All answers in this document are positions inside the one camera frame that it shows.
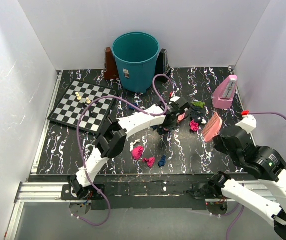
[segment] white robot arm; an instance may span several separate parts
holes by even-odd
[[[87,194],[87,192],[83,191],[83,188],[90,186],[90,182],[86,177],[85,171],[89,174],[90,179],[94,181],[96,175],[107,161],[123,151],[125,141],[130,136],[151,126],[166,128],[171,124],[176,124],[177,116],[185,113],[188,108],[188,102],[183,98],[174,96],[170,98],[167,104],[165,115],[151,116],[140,112],[116,121],[107,118],[96,137],[95,147],[90,157],[86,160],[86,169],[81,167],[76,175],[69,176],[68,181],[76,195],[82,198],[83,194]],[[161,103],[154,104],[145,110],[145,112],[150,114],[160,114],[163,111],[164,106]]]
[[[223,172],[211,178],[209,188],[214,196],[233,199],[255,212],[286,239],[286,163],[274,149],[254,146],[249,133],[255,127],[256,120],[252,115],[243,116],[242,121],[222,129],[213,138],[214,148],[229,155],[234,165],[265,185],[278,203],[253,193]]]

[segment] white wall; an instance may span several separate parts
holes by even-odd
[[[121,34],[157,38],[172,67],[235,65],[269,0],[18,0],[55,69],[101,69]]]
[[[0,239],[29,175],[56,72],[17,0],[0,0]]]
[[[286,1],[271,0],[236,64],[238,87],[246,109],[286,116]],[[257,116],[254,137],[286,161],[286,122]]]

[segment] trash bin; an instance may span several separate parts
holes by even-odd
[[[159,51],[157,40],[143,32],[118,37],[112,46],[124,89],[144,93],[152,84]]]

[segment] gray floor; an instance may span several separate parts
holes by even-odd
[[[16,240],[224,240],[226,229],[239,209],[230,216],[195,214],[188,209],[114,209],[109,221],[92,227],[70,216],[67,203],[26,203]],[[96,222],[107,211],[90,211]],[[244,209],[229,240],[279,240],[273,229],[253,212]]]

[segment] metal frame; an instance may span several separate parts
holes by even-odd
[[[9,221],[7,232],[6,232],[6,235],[5,235],[5,238],[4,238],[5,240],[13,240],[13,239],[15,239],[16,232],[17,232],[18,225],[19,225],[19,221],[21,219],[21,215],[22,215],[22,212],[23,212],[23,207],[24,207],[24,203],[23,202],[17,202],[14,205],[12,216],[11,216],[11,219]]]
[[[54,107],[54,104],[55,104],[55,99],[56,99],[58,88],[59,88],[59,84],[60,84],[61,79],[62,79],[62,74],[63,74],[63,71],[60,71],[58,73],[58,75],[57,75],[56,84],[55,84],[55,87],[54,87],[54,91],[53,91],[53,95],[52,95],[51,101],[49,103],[49,107],[48,107],[48,110],[47,110],[46,117],[53,110],[53,107]],[[37,151],[36,151],[36,155],[35,155],[34,162],[33,162],[33,165],[32,165],[32,169],[31,169],[31,173],[30,173],[31,175],[36,175],[37,168],[38,168],[38,165],[39,165],[39,160],[40,160],[40,157],[41,157],[41,151],[43,149],[43,145],[44,145],[44,142],[45,142],[45,137],[46,137],[46,133],[47,133],[49,122],[50,122],[49,120],[47,120],[47,119],[45,120],[43,131],[42,131],[42,135],[41,135],[41,138],[39,140]]]
[[[49,108],[47,111],[47,115],[52,111],[55,103],[55,99],[57,96],[58,88],[61,82],[63,71],[60,71],[57,76],[57,81],[54,87],[53,95],[49,104]],[[242,101],[239,96],[239,91],[238,88],[236,89],[237,95],[240,101],[240,104],[243,108]],[[45,137],[47,133],[47,129],[49,126],[49,120],[46,120],[44,123],[43,131],[41,134],[41,138],[38,144],[37,152],[33,161],[32,169],[31,169],[31,175],[36,176],[40,156],[41,156],[41,151],[45,142]],[[240,184],[244,184],[244,187],[247,189],[255,192],[256,194],[275,202],[275,198],[272,196],[272,194],[267,190],[267,188],[259,183],[258,181],[237,181]],[[61,191],[63,185],[67,184],[67,182],[50,182],[50,183],[21,183],[20,188],[17,192],[16,199],[15,199],[15,204],[13,208],[13,212],[9,221],[8,229],[6,232],[5,240],[14,240],[16,236],[16,232],[18,230],[20,218],[22,215],[24,203],[82,203],[84,202],[83,200],[61,200]],[[205,199],[206,202],[217,202],[219,199]]]

